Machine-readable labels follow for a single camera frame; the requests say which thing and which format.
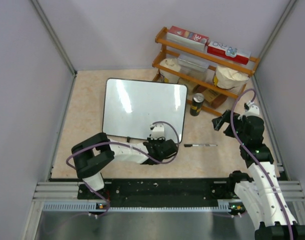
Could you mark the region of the black white marker pen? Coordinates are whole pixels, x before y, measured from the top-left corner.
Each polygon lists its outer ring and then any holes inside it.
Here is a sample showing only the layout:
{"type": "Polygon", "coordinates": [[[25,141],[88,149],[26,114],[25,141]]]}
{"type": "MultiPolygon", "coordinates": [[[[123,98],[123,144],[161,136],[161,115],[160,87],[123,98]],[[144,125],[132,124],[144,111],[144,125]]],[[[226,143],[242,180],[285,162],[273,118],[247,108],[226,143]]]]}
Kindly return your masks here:
{"type": "Polygon", "coordinates": [[[217,147],[217,144],[211,144],[211,143],[191,143],[191,144],[184,144],[185,148],[191,148],[191,147],[217,147]]]}

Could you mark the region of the white whiteboard black frame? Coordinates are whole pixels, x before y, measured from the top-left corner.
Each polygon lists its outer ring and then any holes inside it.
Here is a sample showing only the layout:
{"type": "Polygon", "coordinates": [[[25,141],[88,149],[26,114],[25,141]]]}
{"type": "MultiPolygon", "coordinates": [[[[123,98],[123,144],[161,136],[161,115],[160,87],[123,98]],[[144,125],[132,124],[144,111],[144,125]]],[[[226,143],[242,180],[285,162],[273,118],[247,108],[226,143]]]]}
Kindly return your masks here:
{"type": "Polygon", "coordinates": [[[109,78],[106,81],[102,131],[110,136],[145,140],[154,122],[166,122],[165,137],[183,138],[185,85],[109,78]]]}

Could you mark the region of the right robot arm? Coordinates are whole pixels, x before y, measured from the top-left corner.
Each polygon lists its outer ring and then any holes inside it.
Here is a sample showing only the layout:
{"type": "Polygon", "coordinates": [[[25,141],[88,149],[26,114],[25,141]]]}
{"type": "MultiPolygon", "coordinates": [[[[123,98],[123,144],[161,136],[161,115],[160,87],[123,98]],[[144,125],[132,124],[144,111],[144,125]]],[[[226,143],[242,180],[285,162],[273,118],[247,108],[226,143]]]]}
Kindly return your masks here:
{"type": "Polygon", "coordinates": [[[230,197],[238,197],[246,208],[255,228],[255,239],[305,240],[305,225],[299,224],[291,213],[276,176],[271,151],[263,143],[263,119],[226,110],[212,120],[216,131],[225,123],[228,127],[224,134],[241,141],[240,155],[249,171],[231,173],[225,190],[230,197]]]}

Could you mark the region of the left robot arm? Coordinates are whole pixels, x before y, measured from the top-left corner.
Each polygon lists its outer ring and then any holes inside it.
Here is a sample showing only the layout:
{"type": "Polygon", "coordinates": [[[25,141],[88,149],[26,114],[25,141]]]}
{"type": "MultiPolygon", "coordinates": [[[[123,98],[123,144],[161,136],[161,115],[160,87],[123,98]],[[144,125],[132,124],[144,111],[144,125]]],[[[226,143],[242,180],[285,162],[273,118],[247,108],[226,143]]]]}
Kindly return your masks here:
{"type": "Polygon", "coordinates": [[[178,145],[172,140],[159,137],[140,143],[122,143],[110,140],[100,132],[71,149],[71,158],[77,177],[88,187],[94,198],[105,195],[106,186],[101,170],[111,162],[131,162],[139,165],[159,165],[169,163],[178,153],[178,145]]]}

